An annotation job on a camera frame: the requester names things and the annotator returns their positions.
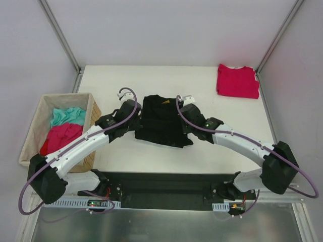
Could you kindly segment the black flower print t-shirt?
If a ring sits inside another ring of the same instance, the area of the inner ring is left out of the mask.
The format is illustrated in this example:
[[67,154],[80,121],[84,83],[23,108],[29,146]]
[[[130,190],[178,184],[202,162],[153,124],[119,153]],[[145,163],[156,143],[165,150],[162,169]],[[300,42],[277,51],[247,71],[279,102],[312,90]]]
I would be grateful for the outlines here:
[[140,123],[142,128],[135,131],[138,140],[177,148],[193,145],[193,141],[183,133],[174,98],[145,96]]

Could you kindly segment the wicker laundry basket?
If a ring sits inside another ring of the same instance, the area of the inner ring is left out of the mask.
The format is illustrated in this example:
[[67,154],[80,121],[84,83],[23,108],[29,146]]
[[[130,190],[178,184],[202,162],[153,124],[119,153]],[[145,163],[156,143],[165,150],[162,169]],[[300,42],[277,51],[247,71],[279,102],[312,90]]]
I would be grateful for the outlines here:
[[42,95],[19,157],[20,165],[28,167],[30,159],[39,153],[50,130],[53,110],[55,108],[67,109],[70,107],[79,107],[86,111],[82,133],[88,131],[95,121],[101,117],[101,110],[91,93]]

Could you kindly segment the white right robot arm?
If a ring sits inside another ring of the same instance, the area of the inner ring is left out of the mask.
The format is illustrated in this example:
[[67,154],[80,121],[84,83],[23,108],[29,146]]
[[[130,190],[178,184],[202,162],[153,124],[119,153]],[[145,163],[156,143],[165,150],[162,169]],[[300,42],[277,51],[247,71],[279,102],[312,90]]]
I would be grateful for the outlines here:
[[205,118],[192,96],[177,96],[176,109],[183,133],[226,147],[258,165],[256,170],[234,173],[229,181],[218,186],[216,192],[220,197],[233,201],[245,192],[262,188],[282,195],[289,188],[299,166],[288,144],[257,141],[238,133],[222,120]]

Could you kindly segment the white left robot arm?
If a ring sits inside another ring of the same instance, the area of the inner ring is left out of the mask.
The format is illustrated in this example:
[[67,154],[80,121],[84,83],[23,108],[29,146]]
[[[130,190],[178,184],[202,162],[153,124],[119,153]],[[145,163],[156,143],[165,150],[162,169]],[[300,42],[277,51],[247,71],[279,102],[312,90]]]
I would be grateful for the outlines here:
[[122,88],[118,98],[121,107],[101,116],[76,140],[54,153],[31,158],[27,182],[43,203],[52,204],[68,193],[89,191],[95,196],[107,195],[109,182],[97,169],[83,173],[70,173],[70,170],[98,148],[140,127],[141,105],[134,91]]

